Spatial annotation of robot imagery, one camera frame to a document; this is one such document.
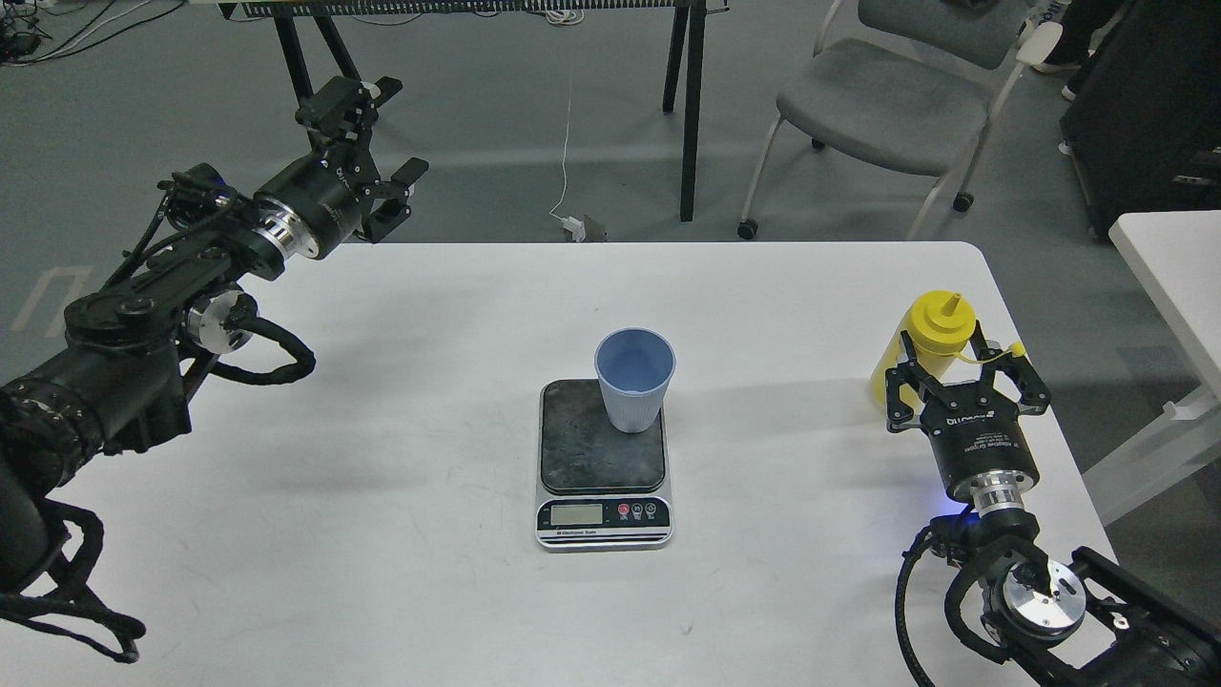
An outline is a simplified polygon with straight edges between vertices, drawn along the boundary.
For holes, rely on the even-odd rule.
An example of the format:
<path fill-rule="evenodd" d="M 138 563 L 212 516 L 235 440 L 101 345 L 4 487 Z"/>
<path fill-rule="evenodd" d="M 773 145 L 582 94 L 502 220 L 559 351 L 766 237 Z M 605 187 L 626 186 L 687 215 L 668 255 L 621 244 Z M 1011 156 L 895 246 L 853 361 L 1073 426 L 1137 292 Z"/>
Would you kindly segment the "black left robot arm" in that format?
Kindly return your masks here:
<path fill-rule="evenodd" d="M 289 257 L 322 260 L 346 239 L 379 243 L 409 217 L 429 164 L 413 157 L 383 178 L 372 126 L 400 81 L 336 74 L 295 120 L 310 153 L 252 195 L 201 162 L 160 183 L 164 196 L 134 251 L 100 290 L 63 309 L 66 347 L 2 386 L 2 617 L 70 636 L 48 614 L 106 628 L 138 660 L 145 626 L 114 613 L 88 586 L 103 552 L 95 513 L 50 499 L 96 455 L 148 451 L 190 430 L 189 401 L 209 377 L 288 386 L 317 358 L 258 312 L 239 279 L 277 279 Z"/>

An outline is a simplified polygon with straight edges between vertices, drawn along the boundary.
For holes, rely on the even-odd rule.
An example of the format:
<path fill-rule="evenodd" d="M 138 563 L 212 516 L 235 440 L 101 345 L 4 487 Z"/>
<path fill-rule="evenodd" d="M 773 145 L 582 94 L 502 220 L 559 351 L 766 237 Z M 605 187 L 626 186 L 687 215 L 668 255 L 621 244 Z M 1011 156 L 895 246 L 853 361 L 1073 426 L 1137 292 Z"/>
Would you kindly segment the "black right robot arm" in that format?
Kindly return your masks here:
<path fill-rule="evenodd" d="M 978 656 L 1015 661 L 1042 686 L 1216 686 L 1219 630 L 1106 556 L 1081 547 L 1068 564 L 1035 543 L 1024 492 L 1038 482 L 1021 416 L 1049 409 L 1050 394 L 1024 353 L 969 343 L 980 378 L 943 386 L 919 364 L 907 332 L 885 373 L 888 430 L 927 436 L 958 514 L 919 530 L 897 577 L 895 622 L 904 665 L 921 666 L 906 622 L 906 591 L 926 552 L 958 570 L 943 597 L 952 635 Z"/>

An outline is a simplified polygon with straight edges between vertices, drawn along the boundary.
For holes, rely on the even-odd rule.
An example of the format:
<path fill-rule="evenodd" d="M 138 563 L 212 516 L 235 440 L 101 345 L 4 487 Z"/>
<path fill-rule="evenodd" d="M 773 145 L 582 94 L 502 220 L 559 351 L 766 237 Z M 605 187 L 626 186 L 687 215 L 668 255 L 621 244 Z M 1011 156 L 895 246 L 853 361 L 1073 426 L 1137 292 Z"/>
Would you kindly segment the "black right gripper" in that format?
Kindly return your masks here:
<path fill-rule="evenodd" d="M 889 433 L 917 425 L 930 441 L 945 495 L 972 506 L 1021 506 L 1022 495 L 1039 480 L 1029 444 L 1020 428 L 1020 416 L 1042 416 L 1051 404 L 1049 387 L 1024 355 L 1024 345 L 999 348 L 976 321 L 969 344 L 973 364 L 980 370 L 971 401 L 935 400 L 926 387 L 940 379 L 955 360 L 921 347 L 910 331 L 897 331 L 882 356 L 882 409 Z M 995 375 L 1002 373 L 1020 392 L 1012 401 L 998 394 Z"/>

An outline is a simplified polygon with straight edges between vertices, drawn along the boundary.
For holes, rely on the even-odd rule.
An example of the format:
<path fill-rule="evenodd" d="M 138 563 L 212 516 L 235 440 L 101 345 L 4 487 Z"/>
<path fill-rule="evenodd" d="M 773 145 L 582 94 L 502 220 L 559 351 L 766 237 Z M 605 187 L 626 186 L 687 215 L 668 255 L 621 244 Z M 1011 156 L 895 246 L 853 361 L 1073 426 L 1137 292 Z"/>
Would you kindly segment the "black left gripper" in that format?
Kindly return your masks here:
<path fill-rule="evenodd" d="M 408 200 L 430 162 L 410 157 L 380 179 L 369 149 L 379 109 L 402 89 L 388 74 L 372 83 L 335 74 L 302 100 L 294 120 L 308 131 L 311 153 L 256 192 L 256 236 L 284 260 L 324 260 L 359 226 L 361 240 L 379 244 L 410 217 Z M 369 214 L 372 198 L 381 203 Z"/>

